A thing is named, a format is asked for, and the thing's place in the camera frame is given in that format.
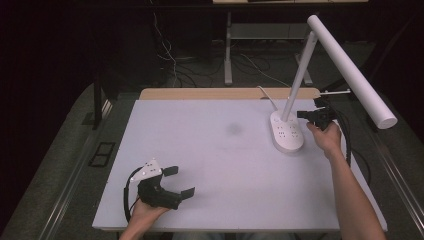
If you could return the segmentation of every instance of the white table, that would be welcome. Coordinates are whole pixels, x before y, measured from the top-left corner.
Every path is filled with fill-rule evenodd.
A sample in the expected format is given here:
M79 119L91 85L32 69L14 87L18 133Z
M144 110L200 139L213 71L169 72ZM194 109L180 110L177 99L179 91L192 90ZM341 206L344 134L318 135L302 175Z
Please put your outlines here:
M287 89L268 91L275 98L288 94ZM178 210L163 215L152 231L339 229L330 165L306 129L306 120L300 120L303 148L283 154L271 138L269 116L274 109L269 100L259 99L263 96L259 89L165 89L163 97L155 97L155 90L144 92L151 100L134 105L94 228L116 231L126 227L123 188L127 178L135 168L156 158L163 168L180 168L177 175L162 179L166 190L196 187L196 192ZM302 90L299 97L316 93L315 89ZM276 102L283 107L285 100ZM311 99L296 100L293 107L293 111L313 109ZM352 170L387 230L353 157ZM130 186L130 201L135 199L136 189L136 184Z

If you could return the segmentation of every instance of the lamp base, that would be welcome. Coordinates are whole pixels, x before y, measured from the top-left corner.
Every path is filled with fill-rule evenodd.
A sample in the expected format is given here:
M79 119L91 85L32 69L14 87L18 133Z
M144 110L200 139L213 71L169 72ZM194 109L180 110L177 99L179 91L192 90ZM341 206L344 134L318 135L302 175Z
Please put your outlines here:
M282 110L271 114L271 131L275 147L283 153L298 151L304 142L297 117L290 113L287 122L281 120Z

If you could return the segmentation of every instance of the desk lamp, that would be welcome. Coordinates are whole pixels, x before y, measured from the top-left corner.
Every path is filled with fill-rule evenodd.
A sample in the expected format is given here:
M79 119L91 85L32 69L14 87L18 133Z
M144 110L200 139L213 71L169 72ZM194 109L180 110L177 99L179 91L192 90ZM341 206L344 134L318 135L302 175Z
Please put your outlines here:
M312 31L309 33L306 45L303 49L286 106L284 110L273 112L270 117L275 147L281 152L290 153L296 152L303 145L303 134L300 130L297 117L291 113L291 108L318 40L321 42L331 60L333 60L337 69L349 84L352 91L356 94L376 126L380 129L387 129L394 126L397 123L397 118L371 87L369 82L343 51L319 18L312 15L308 18L307 22Z

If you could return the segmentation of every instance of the black cable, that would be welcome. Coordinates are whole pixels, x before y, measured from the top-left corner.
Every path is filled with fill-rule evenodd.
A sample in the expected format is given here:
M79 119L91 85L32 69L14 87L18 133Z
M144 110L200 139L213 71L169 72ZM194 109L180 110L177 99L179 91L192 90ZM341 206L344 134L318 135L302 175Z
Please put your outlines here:
M127 219L127 221L129 222L131 219L131 212L128 206L128 192L129 192L129 187L130 187L130 181L131 178L138 172L140 171L140 169L142 169L142 167L137 168L136 170L134 170L131 175L128 177L127 180L127 184L125 185L124 188L124 212L125 212L125 218Z
M365 164L365 167L366 167L367 172L368 172L366 181L367 181L368 186L370 186L370 184L371 184L371 167L370 167L367 159L364 157L364 155L362 155L360 152L358 152L358 150L352 148L352 151L355 154L357 154L362 159L362 162Z
M237 58L233 58L232 57L231 59L234 60L234 61L239 62L241 65L243 65L243 66L245 66L247 68L251 68L251 69L254 69L256 71L257 70L260 70L260 71L263 71L264 72L264 71L268 71L268 70L271 69L271 64L265 58L251 57L251 56L247 56L247 55L242 54L242 53L232 54L232 56L241 56L241 57L243 57L243 60L245 60L247 63L243 63L240 60L238 60ZM260 67L257 63L253 62L254 59L262 60L266 64L266 67L265 68Z
M266 54L266 53L268 53L269 52L269 48L271 47L271 46L273 46L273 45L275 45L275 43L277 42L276 40L271 40L272 41L272 43L271 44L269 44L269 43L267 43L267 45L266 45L266 48L264 49L264 50L261 50L261 52L259 52L259 53L257 53L257 54L254 54L254 55L252 55L252 56L249 56L249 58L251 58L251 59L257 59L257 58L259 58L259 56L261 56L261 55L264 55L264 54ZM232 54L232 55L240 55L242 52L244 52L245 50L242 50L242 49L240 49L240 47L239 46L237 46L237 48L235 49L235 50L233 50L233 52L235 53L235 54ZM262 60L264 60L264 61L267 61L267 64L269 64L268 63L268 61L270 61L270 60L281 60L281 59L288 59L288 58L291 58L292 56L287 56L287 57L279 57L279 58L268 58L268 57L261 57L260 59L262 59Z
M187 84L187 85L190 85L190 86L193 86L194 88L197 88L197 84L196 83L194 83L194 82L187 82L187 81L185 81L183 78L181 78L181 77L178 77L178 80L181 82L181 83L185 83L185 84Z
M243 70L242 68L240 68L240 66L238 65L239 64L239 62L237 61L237 60L235 60L235 59L233 59L232 58L232 60L233 61L231 61L231 64L234 66L234 67L236 67L240 72L242 72L242 73L245 73L245 74L248 74L248 75L251 75L251 76L257 76L257 75L260 75L261 73L258 71L258 69L255 69L255 72L254 73L252 73L252 72L247 72L247 71L245 71L245 70Z
M178 67L180 67L180 68L183 68L183 69L185 69L185 70L187 70L187 71L189 71L189 72L190 72L190 74L197 75L197 76L203 76L203 77L206 77L206 76L214 75L214 74L216 74L217 72L219 72L219 70L221 69L221 67L222 67L223 63L224 63L224 61L220 61L220 64L218 65L217 69L216 69L216 70L214 70L214 71L213 71L213 72L211 72L211 73L198 73L198 72L195 72L195 71L193 71L192 69L190 69L190 68L188 68L188 67L185 67L185 66L182 66L182 65L181 65L181 64L184 64L184 63L177 63L177 66L178 66Z
M334 113L336 115L336 119L337 119L337 121L339 123L339 126L340 126L340 130L342 131L343 135L345 136L345 141L346 141L346 162L347 162L347 164L350 167L350 165L351 165L351 156L352 156L352 144L351 144L351 141L350 141L350 129L349 129L349 126L348 126L348 124L346 123L346 121L344 119L345 115L342 112L340 112L340 111L338 111L337 109L334 108L334 106L330 102L330 98L329 97L326 97L326 98L321 97L321 100L327 106L329 106L331 109L334 110Z
M133 203L133 204L131 205L131 207L130 207L130 211L133 209L134 205L137 203L137 201L138 201L139 199L140 199L139 197L137 197L137 198L135 199L134 203Z
M342 130L343 135L345 136L346 140L346 161L347 164L350 166L351 163L351 156L352 156L352 143L350 141L350 134L348 127L346 125L346 122L344 121L342 115L340 114L340 111L335 110L337 121L339 122L340 129Z
M187 84L193 85L195 88L197 88L197 84L196 84L196 82L194 81L194 79L192 77L190 77L189 75L187 75L187 74L185 74L185 73L183 73L181 71L178 71L178 70L176 70L176 72L179 73L179 75L182 75L182 76L188 78L191 81L191 84L188 83L188 82L186 82L186 81L184 81L184 79L179 78L182 82L185 82Z
M180 82L180 88L183 88L183 81L181 80L181 78L177 77L177 80Z

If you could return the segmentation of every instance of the human hand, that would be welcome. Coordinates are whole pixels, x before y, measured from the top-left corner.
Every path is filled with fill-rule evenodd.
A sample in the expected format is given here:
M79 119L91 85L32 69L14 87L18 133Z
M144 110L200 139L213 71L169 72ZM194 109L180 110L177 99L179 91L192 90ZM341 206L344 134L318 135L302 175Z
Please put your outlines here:
M121 235L121 240L139 239L168 208L151 207L138 199L127 228Z
M336 123L331 122L324 131L321 131L321 129L310 122L306 126L312 132L316 144L324 150L324 154L328 159L334 154L341 153L341 132Z

